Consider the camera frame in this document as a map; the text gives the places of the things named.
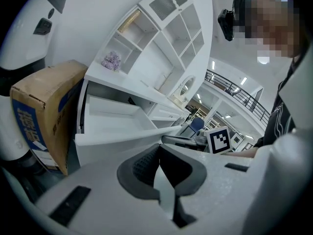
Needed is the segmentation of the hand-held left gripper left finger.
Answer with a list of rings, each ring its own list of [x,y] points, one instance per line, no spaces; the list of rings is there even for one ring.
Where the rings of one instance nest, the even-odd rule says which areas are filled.
[[[176,225],[157,200],[133,197],[120,185],[117,169],[126,159],[147,149],[134,148],[86,164],[46,191],[36,202],[43,213],[51,214],[76,187],[90,188],[67,231],[82,235],[170,235]]]

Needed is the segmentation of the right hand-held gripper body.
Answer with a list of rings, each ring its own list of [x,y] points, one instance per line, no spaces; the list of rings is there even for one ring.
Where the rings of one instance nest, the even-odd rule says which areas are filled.
[[[232,150],[229,129],[226,126],[200,130],[195,141],[198,146],[204,146],[204,152],[210,154],[224,154]]]

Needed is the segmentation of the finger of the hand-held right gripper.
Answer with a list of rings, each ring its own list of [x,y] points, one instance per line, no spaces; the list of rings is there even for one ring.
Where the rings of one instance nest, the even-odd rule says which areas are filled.
[[[169,136],[164,135],[161,138],[161,141],[163,144],[182,144],[182,145],[196,145],[196,142],[194,139],[186,138],[186,137],[180,137],[180,136]]]

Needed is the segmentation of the person's right forearm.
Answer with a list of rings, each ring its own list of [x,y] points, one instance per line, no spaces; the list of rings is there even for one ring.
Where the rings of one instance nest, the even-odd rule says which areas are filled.
[[[254,158],[257,153],[258,147],[253,147],[241,152],[227,152],[224,155],[234,156],[234,157],[245,157],[245,158]]]

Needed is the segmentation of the white desk hutch shelf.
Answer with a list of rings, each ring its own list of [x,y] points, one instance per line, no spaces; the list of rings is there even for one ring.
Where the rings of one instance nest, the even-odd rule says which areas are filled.
[[[137,9],[141,15],[120,33],[118,28]],[[208,66],[212,20],[212,0],[141,0],[113,28],[93,62],[101,65],[116,51],[121,56],[117,72],[142,80],[167,98],[194,75],[188,91],[193,96]]]

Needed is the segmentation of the white desk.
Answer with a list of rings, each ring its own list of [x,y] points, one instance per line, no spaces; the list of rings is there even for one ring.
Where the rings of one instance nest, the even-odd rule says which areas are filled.
[[[139,106],[146,115],[156,103],[168,106],[173,104],[165,95],[142,80],[135,80],[122,72],[108,70],[93,62],[85,74],[81,89],[77,112],[77,133],[83,131],[86,96],[89,94]],[[179,126],[180,130],[180,121],[185,119],[185,113],[183,110],[183,115],[175,121],[152,120],[152,122],[157,128]]]

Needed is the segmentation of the blue chair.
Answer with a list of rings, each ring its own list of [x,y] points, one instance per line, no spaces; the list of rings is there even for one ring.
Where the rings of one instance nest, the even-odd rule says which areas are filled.
[[[204,120],[202,118],[196,117],[189,124],[189,127],[194,132],[194,134],[192,134],[192,136],[191,136],[191,137],[193,137],[194,135],[196,135],[204,127]]]

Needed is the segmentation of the cream vanity table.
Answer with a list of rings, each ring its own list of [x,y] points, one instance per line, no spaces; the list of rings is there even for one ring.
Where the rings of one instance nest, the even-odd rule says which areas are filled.
[[[179,92],[174,92],[172,93],[168,99],[173,102],[176,106],[178,106],[180,109],[184,109],[185,106],[189,103],[191,100],[192,96],[190,93],[184,93],[180,95]]]

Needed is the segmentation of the black metal railing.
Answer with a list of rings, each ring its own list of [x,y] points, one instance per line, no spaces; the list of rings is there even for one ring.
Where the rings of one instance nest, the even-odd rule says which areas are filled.
[[[245,108],[247,108],[264,127],[267,126],[270,113],[244,89],[210,70],[206,71],[204,80],[233,97]]]

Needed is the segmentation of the oval cream vanity mirror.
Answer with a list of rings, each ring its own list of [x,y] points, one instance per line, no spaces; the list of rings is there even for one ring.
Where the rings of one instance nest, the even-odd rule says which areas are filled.
[[[195,82],[195,76],[190,75],[184,79],[184,81],[180,84],[178,88],[178,95],[184,96],[193,86]]]

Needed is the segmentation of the person's black printed shirt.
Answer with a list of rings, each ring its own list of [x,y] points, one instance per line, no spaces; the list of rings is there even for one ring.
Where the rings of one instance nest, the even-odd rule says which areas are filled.
[[[260,148],[262,146],[272,145],[279,137],[291,132],[291,130],[295,127],[294,121],[284,101],[279,95],[279,92],[296,71],[298,65],[301,63],[301,60],[302,58],[300,56],[293,58],[286,78],[279,83],[277,95],[274,100],[264,136],[258,139],[254,147]]]

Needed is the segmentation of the purple flower bunch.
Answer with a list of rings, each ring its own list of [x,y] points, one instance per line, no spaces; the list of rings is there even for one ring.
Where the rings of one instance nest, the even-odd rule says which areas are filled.
[[[109,70],[119,71],[121,66],[121,56],[116,51],[111,51],[105,56],[101,65]]]

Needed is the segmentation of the long brown cardboard box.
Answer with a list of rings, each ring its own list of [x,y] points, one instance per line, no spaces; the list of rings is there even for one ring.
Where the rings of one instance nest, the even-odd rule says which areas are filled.
[[[14,116],[30,150],[47,170],[65,176],[87,69],[76,60],[65,61],[25,77],[10,89]]]

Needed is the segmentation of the tan book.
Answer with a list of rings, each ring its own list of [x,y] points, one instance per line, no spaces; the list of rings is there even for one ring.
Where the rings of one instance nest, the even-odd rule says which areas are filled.
[[[123,33],[125,30],[128,29],[128,27],[141,15],[141,11],[137,9],[134,11],[118,28],[118,31],[120,33]]]

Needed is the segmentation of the white and black robot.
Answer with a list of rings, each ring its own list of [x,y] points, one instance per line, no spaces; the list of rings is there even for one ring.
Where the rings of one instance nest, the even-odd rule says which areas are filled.
[[[0,44],[0,163],[11,170],[41,173],[13,113],[11,87],[45,67],[50,41],[66,0],[26,0]]]

